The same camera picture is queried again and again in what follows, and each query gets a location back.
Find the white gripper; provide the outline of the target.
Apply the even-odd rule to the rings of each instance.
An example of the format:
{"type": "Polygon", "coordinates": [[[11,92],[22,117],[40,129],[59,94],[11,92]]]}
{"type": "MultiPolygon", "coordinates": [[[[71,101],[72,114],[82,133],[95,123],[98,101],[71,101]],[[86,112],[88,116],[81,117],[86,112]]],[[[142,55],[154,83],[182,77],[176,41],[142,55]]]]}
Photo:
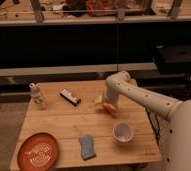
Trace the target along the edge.
{"type": "Polygon", "coordinates": [[[97,98],[94,99],[93,105],[97,106],[103,103],[109,103],[112,104],[117,109],[118,97],[119,95],[115,91],[106,89],[103,92],[102,96],[98,96],[97,98]]]}

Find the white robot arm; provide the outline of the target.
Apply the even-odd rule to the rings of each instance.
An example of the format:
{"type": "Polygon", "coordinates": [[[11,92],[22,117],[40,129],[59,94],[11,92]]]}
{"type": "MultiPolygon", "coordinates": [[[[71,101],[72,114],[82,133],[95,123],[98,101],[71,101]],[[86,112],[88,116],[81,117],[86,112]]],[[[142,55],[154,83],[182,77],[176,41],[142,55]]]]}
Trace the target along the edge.
{"type": "Polygon", "coordinates": [[[117,102],[123,95],[149,109],[170,123],[166,171],[191,171],[191,99],[182,101],[162,95],[130,83],[127,71],[108,76],[100,104],[106,103],[117,110],[117,102]]]}

